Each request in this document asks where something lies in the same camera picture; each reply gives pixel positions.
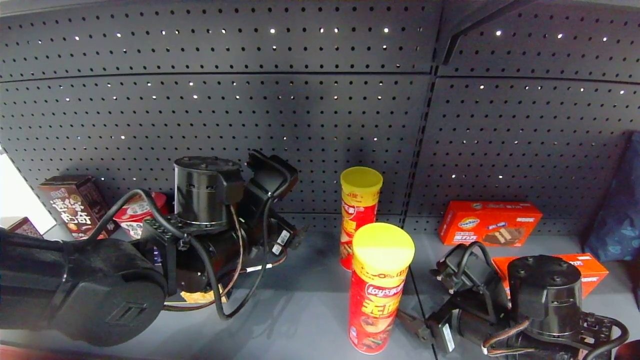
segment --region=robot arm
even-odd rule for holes
[[[236,268],[237,277],[241,249],[263,248],[263,272],[268,252],[280,255],[298,234],[271,209],[296,184],[298,171],[259,151],[250,153],[247,165],[254,177],[244,184],[241,167],[233,161],[181,158],[175,162],[174,215],[163,217],[149,192],[133,190],[86,240],[48,241],[0,228],[0,329],[56,329],[73,340],[113,346],[134,338],[160,311],[169,310],[164,301],[178,290],[213,291],[214,301],[193,309],[215,304],[223,320],[233,317],[253,291],[225,314],[217,285],[229,268]],[[146,220],[142,238],[98,239],[135,196],[147,200],[155,216]],[[162,255],[162,272],[149,261],[153,246]]]
[[[482,243],[456,246],[436,267],[432,273],[451,297],[424,320],[422,333],[430,333],[441,354],[462,338],[478,352],[505,360],[578,360],[581,352],[582,360],[610,360],[611,350],[628,340],[618,320],[582,311],[580,271],[560,258],[510,262],[511,305]],[[615,338],[613,327],[620,330]]]

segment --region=pegboard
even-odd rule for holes
[[[409,233],[437,234],[442,217],[408,217],[404,230]],[[589,222],[586,219],[545,219],[538,222],[532,235],[568,236],[580,234]]]
[[[184,72],[431,71],[441,1],[216,1],[4,17],[0,81]]]
[[[640,82],[640,8],[536,1],[460,38],[445,76]]]
[[[311,231],[327,231],[333,234],[339,234],[342,226],[342,215],[340,214],[281,213],[281,215],[298,229],[308,226],[308,229]],[[402,224],[401,218],[400,215],[378,214],[376,221],[400,226]]]
[[[410,216],[450,200],[530,200],[545,219],[589,219],[609,189],[640,86],[518,78],[438,78]]]
[[[282,211],[339,212],[340,173],[363,165],[385,178],[379,212],[400,214],[428,88],[429,76],[402,74],[23,81],[0,86],[0,131],[32,188],[91,174],[113,203],[133,188],[172,192],[181,156],[244,163],[257,148],[300,171]]]

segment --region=orange box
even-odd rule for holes
[[[591,254],[566,254],[554,256],[574,264],[575,267],[580,270],[580,273],[582,274],[583,299],[586,298],[591,290],[593,290],[609,273],[609,271]],[[507,279],[507,265],[509,265],[511,260],[519,257],[520,256],[508,256],[506,258],[493,258],[493,264],[502,278],[502,284],[507,290],[507,296],[509,297],[511,297],[511,294],[509,293],[509,279]]]
[[[530,202],[451,201],[438,234],[444,245],[480,241],[522,246],[542,213]]]

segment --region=red chip can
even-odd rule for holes
[[[342,186],[342,226],[340,264],[351,271],[353,235],[359,228],[376,221],[382,175],[367,167],[352,167],[340,175]]]
[[[395,225],[373,223],[353,237],[349,291],[349,340],[364,354],[377,354],[389,341],[415,247]]]
[[[156,206],[160,209],[162,215],[169,214],[169,210],[166,205],[166,195],[163,193],[151,193],[156,202]],[[113,220],[116,220],[123,229],[127,231],[129,236],[134,239],[140,239],[142,236],[142,223],[147,218],[153,218],[151,214],[151,208],[145,201],[145,199],[137,195],[116,213]]]

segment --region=lay's stax can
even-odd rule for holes
[[[376,222],[355,233],[348,331],[360,352],[377,354],[387,346],[414,252],[409,234],[391,224]]]
[[[340,175],[342,186],[342,229],[340,264],[351,271],[351,241],[359,228],[376,221],[382,175],[367,167],[352,167]]]

